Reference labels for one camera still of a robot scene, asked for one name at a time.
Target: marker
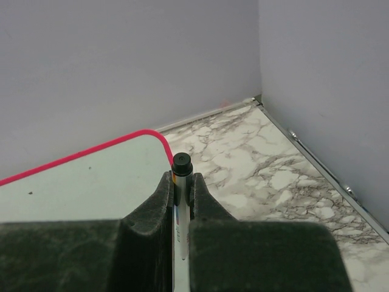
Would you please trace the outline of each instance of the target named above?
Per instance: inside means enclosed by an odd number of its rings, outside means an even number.
[[[190,156],[178,153],[171,166],[174,182],[174,204],[176,205],[177,240],[180,243],[183,260],[188,255],[190,208],[189,194],[193,179],[193,165]]]

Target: pink border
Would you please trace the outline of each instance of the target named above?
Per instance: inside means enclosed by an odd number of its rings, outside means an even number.
[[[168,156],[169,163],[170,164],[173,163],[173,154],[172,154],[171,149],[169,147],[169,143],[165,139],[165,137],[162,134],[158,133],[157,131],[150,130],[150,129],[144,129],[144,130],[139,130],[139,131],[133,132],[131,134],[127,134],[125,136],[116,138],[114,140],[102,143],[102,144],[94,146],[92,148],[89,148],[89,149],[86,149],[86,150],[74,153],[72,155],[66,156],[66,157],[58,159],[56,161],[52,161],[52,162],[49,162],[47,164],[38,166],[38,167],[36,167],[34,169],[30,169],[30,170],[28,170],[26,172],[22,172],[22,173],[19,173],[17,175],[10,176],[9,178],[0,179],[0,186],[3,186],[4,184],[12,183],[13,181],[17,181],[19,179],[26,178],[26,177],[28,177],[30,175],[34,175],[34,174],[36,174],[38,172],[42,172],[44,170],[51,169],[52,167],[56,167],[58,165],[67,163],[67,162],[72,161],[74,159],[77,159],[77,158],[89,155],[91,153],[103,150],[103,149],[108,148],[110,146],[114,146],[116,144],[125,142],[127,140],[130,140],[130,139],[133,139],[133,138],[136,138],[136,137],[139,137],[139,136],[143,136],[143,135],[154,136],[155,138],[160,140],[160,142],[164,146],[166,155]]]

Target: gray backdrop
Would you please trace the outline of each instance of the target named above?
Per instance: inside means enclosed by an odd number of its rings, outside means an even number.
[[[389,1],[259,3],[265,107],[389,228]]]
[[[259,93],[257,0],[0,1],[0,178]]]

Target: marble pattern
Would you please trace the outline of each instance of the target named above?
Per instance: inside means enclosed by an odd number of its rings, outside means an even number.
[[[254,104],[164,135],[236,218],[323,223],[354,291],[389,291],[389,246]]]

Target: gray wall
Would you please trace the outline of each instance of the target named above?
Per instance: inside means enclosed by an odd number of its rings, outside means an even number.
[[[257,0],[2,0],[0,178],[260,93]]]
[[[389,228],[389,1],[259,3],[265,107]]]

